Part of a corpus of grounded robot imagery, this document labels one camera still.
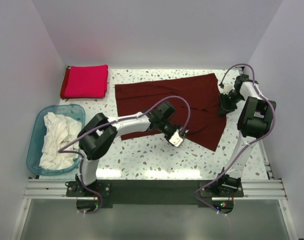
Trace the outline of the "dark red t-shirt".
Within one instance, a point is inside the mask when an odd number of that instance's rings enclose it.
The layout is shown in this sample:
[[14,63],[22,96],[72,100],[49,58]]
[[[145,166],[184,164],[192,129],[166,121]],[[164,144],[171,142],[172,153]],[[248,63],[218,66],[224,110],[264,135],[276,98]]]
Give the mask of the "dark red t-shirt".
[[115,98],[120,117],[143,112],[165,97],[175,107],[171,123],[187,124],[187,138],[216,151],[226,126],[219,116],[219,89],[215,74],[178,79],[117,84]]

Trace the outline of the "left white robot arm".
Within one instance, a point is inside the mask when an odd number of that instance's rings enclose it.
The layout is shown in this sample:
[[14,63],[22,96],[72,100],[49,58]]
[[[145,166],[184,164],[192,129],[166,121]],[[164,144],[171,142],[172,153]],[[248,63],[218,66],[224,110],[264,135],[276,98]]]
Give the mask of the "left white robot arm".
[[132,133],[159,131],[173,146],[183,142],[185,129],[171,122],[175,107],[168,101],[148,110],[121,117],[96,114],[79,133],[79,148],[85,154],[76,178],[78,191],[90,196],[95,191],[96,169],[99,159],[110,149],[114,139]]

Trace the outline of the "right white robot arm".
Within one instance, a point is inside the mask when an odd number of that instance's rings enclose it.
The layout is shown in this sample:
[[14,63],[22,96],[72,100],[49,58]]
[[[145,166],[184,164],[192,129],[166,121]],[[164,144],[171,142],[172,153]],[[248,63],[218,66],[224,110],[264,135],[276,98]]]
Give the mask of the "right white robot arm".
[[270,132],[276,102],[269,101],[259,90],[258,82],[250,80],[246,74],[237,76],[233,84],[220,83],[219,86],[223,89],[219,95],[220,116],[237,110],[237,103],[245,101],[237,122],[239,134],[236,146],[218,180],[211,186],[219,196],[224,197],[240,187],[243,170],[253,148]]

